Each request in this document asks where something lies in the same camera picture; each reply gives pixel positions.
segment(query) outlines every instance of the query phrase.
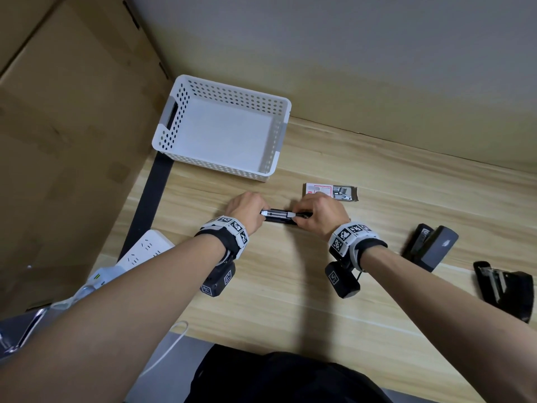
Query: white cable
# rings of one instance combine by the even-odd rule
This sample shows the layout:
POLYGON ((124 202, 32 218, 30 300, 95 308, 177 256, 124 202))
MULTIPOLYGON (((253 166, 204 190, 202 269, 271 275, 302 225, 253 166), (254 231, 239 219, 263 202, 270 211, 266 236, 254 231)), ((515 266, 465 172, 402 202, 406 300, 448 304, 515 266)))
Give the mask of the white cable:
POLYGON ((170 331, 172 329, 174 329, 176 326, 178 326, 179 324, 186 324, 186 328, 185 330, 183 331, 183 333, 181 335, 179 335, 178 339, 175 340, 175 342, 173 344, 171 344, 171 346, 168 348, 168 350, 162 354, 162 356, 157 359, 157 362, 155 362, 153 365, 151 365, 150 367, 148 367, 146 370, 144 370, 144 372, 141 373, 140 376, 138 376, 138 379, 140 379, 143 375, 145 375, 147 372, 149 372, 151 369, 153 369, 155 366, 158 365, 158 363, 165 358, 165 356, 168 354, 168 352, 170 352, 172 350, 172 348, 181 340, 182 337, 185 336, 186 332, 189 330, 189 323, 186 322, 186 321, 179 321, 179 322, 176 322, 175 324, 172 325, 172 327, 170 328, 170 331))

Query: wooden tabletop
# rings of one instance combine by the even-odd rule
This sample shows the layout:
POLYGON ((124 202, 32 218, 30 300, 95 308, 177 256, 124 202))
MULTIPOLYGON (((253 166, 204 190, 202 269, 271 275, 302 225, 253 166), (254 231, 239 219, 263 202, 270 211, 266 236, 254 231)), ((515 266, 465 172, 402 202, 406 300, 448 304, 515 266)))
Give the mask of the wooden tabletop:
MULTIPOLYGON (((152 158, 98 264, 117 259, 152 158)), ((474 261, 537 275, 537 175, 293 118, 278 169, 266 183, 176 162, 153 229, 184 241, 246 190, 261 192, 273 208, 289 209, 304 182, 357 186, 359 202, 345 203, 349 215, 396 252, 419 223, 453 229, 459 241, 433 273, 471 294, 477 294, 474 261)), ((198 293, 180 319, 199 339, 327 359, 381 387, 439 402, 482 401, 371 276, 362 275, 356 296, 338 298, 324 275, 329 260, 328 246, 316 237, 266 222, 225 291, 218 298, 198 293)))

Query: gray wall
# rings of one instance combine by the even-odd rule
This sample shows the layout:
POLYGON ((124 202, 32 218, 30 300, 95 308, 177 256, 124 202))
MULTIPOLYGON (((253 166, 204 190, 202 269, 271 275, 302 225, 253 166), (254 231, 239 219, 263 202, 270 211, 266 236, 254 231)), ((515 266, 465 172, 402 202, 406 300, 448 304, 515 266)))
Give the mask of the gray wall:
POLYGON ((537 0, 131 0, 173 75, 537 172, 537 0))

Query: forearm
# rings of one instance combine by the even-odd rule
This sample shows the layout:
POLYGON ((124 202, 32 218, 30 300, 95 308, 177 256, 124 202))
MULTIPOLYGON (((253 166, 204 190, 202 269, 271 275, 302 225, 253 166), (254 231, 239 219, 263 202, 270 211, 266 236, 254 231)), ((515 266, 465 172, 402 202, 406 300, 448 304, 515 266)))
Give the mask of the forearm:
POLYGON ((361 266, 490 403, 537 401, 537 332, 383 247, 361 266))
POLYGON ((224 253, 197 236, 79 301, 4 365, 3 401, 122 401, 224 253))

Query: basket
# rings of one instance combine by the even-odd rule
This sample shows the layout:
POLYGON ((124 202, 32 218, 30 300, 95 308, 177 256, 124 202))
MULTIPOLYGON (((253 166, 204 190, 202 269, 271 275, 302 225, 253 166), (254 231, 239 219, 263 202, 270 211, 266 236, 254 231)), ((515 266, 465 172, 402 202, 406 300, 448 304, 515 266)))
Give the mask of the basket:
POLYGON ((176 161, 265 182, 276 170, 290 112, 286 98, 184 74, 152 146, 176 161))

